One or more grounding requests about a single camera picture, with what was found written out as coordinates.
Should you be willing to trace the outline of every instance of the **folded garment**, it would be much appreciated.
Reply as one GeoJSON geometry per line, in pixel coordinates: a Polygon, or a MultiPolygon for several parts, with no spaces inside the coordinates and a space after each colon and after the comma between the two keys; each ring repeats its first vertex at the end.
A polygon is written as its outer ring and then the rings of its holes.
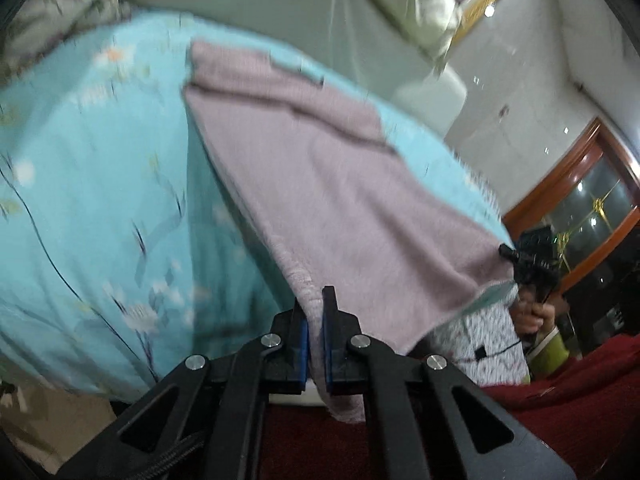
{"type": "MultiPolygon", "coordinates": [[[[408,352],[513,284],[499,241],[425,190],[385,142],[373,105],[273,66],[268,54],[195,42],[184,89],[210,160],[305,311],[324,394],[325,285],[363,332],[408,352]]],[[[338,406],[359,418],[356,401],[338,406]]]]}

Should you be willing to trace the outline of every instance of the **silver bolt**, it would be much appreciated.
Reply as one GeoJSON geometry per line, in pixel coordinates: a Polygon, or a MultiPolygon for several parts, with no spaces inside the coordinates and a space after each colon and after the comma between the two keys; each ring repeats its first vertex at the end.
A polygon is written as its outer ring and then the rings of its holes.
{"type": "Polygon", "coordinates": [[[184,362],[189,370],[200,370],[207,364],[207,360],[201,355],[190,355],[184,362]]]}
{"type": "Polygon", "coordinates": [[[278,346],[282,339],[278,334],[265,334],[260,339],[262,346],[266,346],[267,348],[273,348],[274,346],[278,346]]]}
{"type": "Polygon", "coordinates": [[[356,348],[366,348],[371,344],[371,339],[364,334],[358,334],[351,338],[351,344],[356,348]]]}
{"type": "Polygon", "coordinates": [[[427,366],[431,370],[444,370],[447,367],[447,360],[441,355],[430,355],[427,357],[427,366]]]}

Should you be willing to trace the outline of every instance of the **blue bedsheet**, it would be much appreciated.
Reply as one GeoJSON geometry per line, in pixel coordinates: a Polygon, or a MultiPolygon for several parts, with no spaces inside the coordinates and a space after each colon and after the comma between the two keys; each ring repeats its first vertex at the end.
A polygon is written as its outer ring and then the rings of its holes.
{"type": "Polygon", "coordinates": [[[191,353],[235,351],[293,296],[218,181],[180,91],[193,38],[369,98],[432,193],[509,237],[423,126],[296,50],[143,12],[67,41],[0,92],[0,376],[134,400],[191,353]]]}

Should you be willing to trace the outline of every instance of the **fabric fold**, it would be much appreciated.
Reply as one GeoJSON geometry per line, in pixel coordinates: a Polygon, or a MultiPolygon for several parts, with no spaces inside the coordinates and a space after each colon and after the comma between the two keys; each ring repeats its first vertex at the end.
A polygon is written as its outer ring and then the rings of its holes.
{"type": "MultiPolygon", "coordinates": [[[[364,333],[406,353],[513,283],[500,242],[421,186],[385,144],[372,104],[267,54],[196,41],[191,58],[185,99],[220,178],[305,311],[325,399],[325,285],[364,333]]],[[[362,416],[354,399],[328,404],[343,419],[362,416]]]]}

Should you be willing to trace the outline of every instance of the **red fabric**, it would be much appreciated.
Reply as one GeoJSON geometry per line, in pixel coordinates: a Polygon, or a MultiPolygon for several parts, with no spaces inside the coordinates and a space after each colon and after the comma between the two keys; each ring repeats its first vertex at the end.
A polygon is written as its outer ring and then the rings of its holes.
{"type": "MultiPolygon", "coordinates": [[[[640,415],[640,336],[617,336],[556,377],[485,392],[546,442],[579,479],[592,475],[640,415]]],[[[270,406],[261,480],[368,480],[363,424],[322,408],[270,406]]]]}

